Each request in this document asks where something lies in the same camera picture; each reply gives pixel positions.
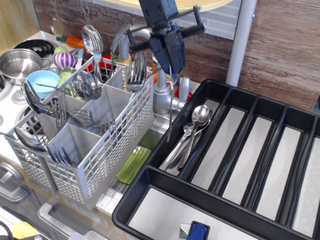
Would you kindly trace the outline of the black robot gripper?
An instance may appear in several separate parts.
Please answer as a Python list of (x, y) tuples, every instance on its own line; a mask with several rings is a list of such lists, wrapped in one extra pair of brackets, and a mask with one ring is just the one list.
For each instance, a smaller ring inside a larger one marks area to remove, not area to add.
[[(139, 4), (151, 34), (149, 40), (135, 43), (133, 32), (128, 30), (132, 52), (151, 49), (165, 73), (179, 74), (187, 62), (184, 39), (206, 29), (200, 14), (201, 8), (194, 5), (179, 11), (174, 0), (140, 0)], [(173, 22), (190, 13), (194, 14), (195, 25), (181, 29)]]

